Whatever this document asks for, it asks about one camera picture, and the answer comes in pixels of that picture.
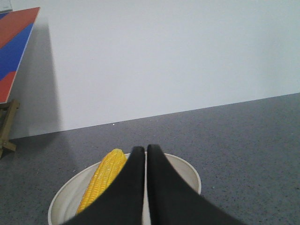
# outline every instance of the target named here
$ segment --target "red stripe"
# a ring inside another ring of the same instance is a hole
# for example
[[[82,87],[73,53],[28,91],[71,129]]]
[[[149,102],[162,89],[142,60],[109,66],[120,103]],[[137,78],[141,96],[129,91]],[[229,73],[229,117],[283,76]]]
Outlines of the red stripe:
[[[1,81],[0,81],[0,103],[7,102],[8,96],[15,79],[16,71],[9,72]]]
[[[34,23],[39,9],[38,7],[10,12],[0,19],[0,48],[6,45],[29,24]]]

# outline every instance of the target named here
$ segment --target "blue stripe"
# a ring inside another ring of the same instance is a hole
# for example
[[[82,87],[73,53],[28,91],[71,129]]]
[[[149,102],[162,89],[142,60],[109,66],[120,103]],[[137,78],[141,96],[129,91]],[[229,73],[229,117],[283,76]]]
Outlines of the blue stripe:
[[[0,49],[0,80],[9,72],[17,71],[32,27],[33,23],[29,24]]]
[[[0,14],[0,19],[2,19],[3,17],[5,17],[6,14],[8,14],[8,13],[1,13],[1,14]]]

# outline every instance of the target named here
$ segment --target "bowl rim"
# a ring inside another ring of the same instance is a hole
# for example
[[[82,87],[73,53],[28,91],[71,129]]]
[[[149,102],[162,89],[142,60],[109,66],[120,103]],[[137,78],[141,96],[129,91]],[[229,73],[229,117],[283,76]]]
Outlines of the bowl rim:
[[[200,194],[201,193],[201,188],[202,188],[202,184],[201,184],[201,180],[200,180],[200,176],[199,176],[199,173],[197,172],[197,170],[189,163],[187,162],[186,160],[178,157],[178,156],[175,156],[175,155],[172,155],[172,154],[169,154],[169,153],[164,153],[166,156],[170,156],[172,158],[176,158],[177,160],[185,163],[186,165],[188,165],[192,171],[194,172],[194,174],[196,175],[196,178],[197,178],[197,181],[198,181],[198,191],[197,193]],[[91,167],[97,165],[97,164],[100,164],[101,161],[97,162],[97,163],[94,163],[90,166],[88,166],[87,168],[83,169],[82,171],[80,171],[78,174],[74,175],[73,177],[71,177],[58,191],[57,193],[55,194],[55,196],[53,197],[50,205],[49,205],[49,209],[48,209],[48,224],[49,225],[53,225],[52,221],[51,221],[51,213],[52,213],[52,208],[53,208],[53,205],[54,205],[54,202],[55,200],[57,199],[58,195],[63,191],[64,188],[66,188],[66,186],[72,181],[74,180],[76,177],[80,176],[81,173],[84,173],[86,170],[89,170]]]

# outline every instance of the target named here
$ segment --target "white wall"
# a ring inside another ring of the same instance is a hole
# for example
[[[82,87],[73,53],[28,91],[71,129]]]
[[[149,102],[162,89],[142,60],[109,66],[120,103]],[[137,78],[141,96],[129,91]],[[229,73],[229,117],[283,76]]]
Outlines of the white wall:
[[[12,137],[300,92],[300,1],[11,0],[41,7]]]

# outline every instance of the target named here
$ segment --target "white bowl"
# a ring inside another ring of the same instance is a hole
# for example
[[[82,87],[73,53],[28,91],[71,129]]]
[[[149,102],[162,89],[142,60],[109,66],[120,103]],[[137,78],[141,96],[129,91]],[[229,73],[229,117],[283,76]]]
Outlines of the white bowl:
[[[188,163],[174,155],[165,154],[175,170],[180,174],[180,176],[200,194],[201,192],[201,181],[199,174],[195,168]],[[49,225],[60,225],[76,214],[78,205],[81,198],[87,188],[91,177],[93,176],[95,170],[97,169],[100,162],[91,165],[90,167],[84,169],[74,177],[72,177],[67,183],[65,183],[61,189],[54,196],[48,211],[48,223]],[[148,207],[147,198],[147,173],[145,173],[145,193],[144,193],[144,206],[142,215],[142,224],[151,225],[150,214]]]

